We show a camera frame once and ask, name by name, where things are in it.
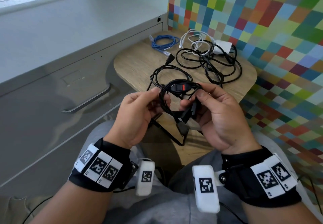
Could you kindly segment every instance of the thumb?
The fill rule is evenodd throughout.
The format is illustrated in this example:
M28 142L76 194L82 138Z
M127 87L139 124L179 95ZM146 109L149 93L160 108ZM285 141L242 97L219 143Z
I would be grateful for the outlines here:
M200 89L195 92L197 99L206 106L212 113L216 113L219 107L222 107L223 104L213 98L209 93Z
M137 108L145 108L151 101L158 98L159 92L160 89L158 87L145 91L134 101L134 104Z

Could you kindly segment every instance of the right hand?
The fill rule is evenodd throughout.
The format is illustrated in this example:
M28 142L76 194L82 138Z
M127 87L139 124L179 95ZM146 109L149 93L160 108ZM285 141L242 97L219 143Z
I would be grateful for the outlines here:
M202 103L196 121L207 141L223 154L239 154L261 149L236 99L215 84L200 83L203 90L191 100L181 100L184 111L196 98Z

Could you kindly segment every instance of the wristband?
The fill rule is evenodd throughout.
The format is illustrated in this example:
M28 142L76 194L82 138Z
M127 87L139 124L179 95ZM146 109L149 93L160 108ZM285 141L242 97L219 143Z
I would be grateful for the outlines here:
M276 154L267 148L236 155L222 155L221 183L250 205L276 208L301 201L297 181Z
M130 150L98 140L85 150L75 162L68 178L82 188L96 192L124 189L138 166L130 162Z

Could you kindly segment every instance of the forearm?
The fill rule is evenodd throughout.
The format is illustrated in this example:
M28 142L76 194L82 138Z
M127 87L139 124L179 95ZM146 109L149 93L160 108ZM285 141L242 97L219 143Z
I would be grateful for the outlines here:
M35 216L31 224L101 224L112 192L94 192L70 181Z
M281 208L261 208L246 203L242 206L249 224L320 224L302 202Z

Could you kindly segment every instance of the wooden table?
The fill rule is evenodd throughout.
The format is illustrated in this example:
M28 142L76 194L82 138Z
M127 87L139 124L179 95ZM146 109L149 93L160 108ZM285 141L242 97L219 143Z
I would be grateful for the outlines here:
M160 34L170 34L173 36L178 36L180 38L184 33L178 30L164 31L153 35L153 37L155 38ZM167 42L169 42L169 40L160 40L159 43L165 44ZM175 54L179 50L178 46L179 44L173 46L167 51L175 56ZM184 43L184 47L189 48L190 42L186 41ZM166 59L167 57L163 53L151 48L151 41L149 40L149 38L146 38L145 40L138 42L119 53L119 55L117 55L114 60L114 68L117 74L136 91L146 91L150 83L150 75L156 68L164 65ZM180 55L178 59L179 62L184 64L185 66L196 66L196 63L186 61L182 59ZM234 96L238 102L240 102L256 82L257 73L255 68L244 58L238 56L237 60L242 66L242 76L240 77L240 79L232 83L224 84L224 90L226 90L228 93ZM175 60L171 64L180 67ZM213 62L213 65L218 68L223 74L232 72L232 67L226 67L216 62ZM207 77L204 75L204 68L202 67L198 69L182 69L192 75L194 82L209 82ZM235 78L236 75L237 72L233 74L230 79ZM185 78L185 76L179 71L169 69L163 70L158 75L159 83L163 84L167 84L168 82L179 78ZM176 110L178 106L179 99L172 96L171 109ZM179 141L181 141L181 137L173 120L171 120L168 116L163 115L158 120L158 122L170 133L174 133L175 135L173 135L178 138ZM206 140L203 136L201 136L201 134L196 131L190 131L186 140L186 145L184 147L180 147L174 144L178 154L180 155L181 163L183 165L186 165L192 160L204 155L205 153L208 153L212 148L209 147L208 144L205 144L205 142Z

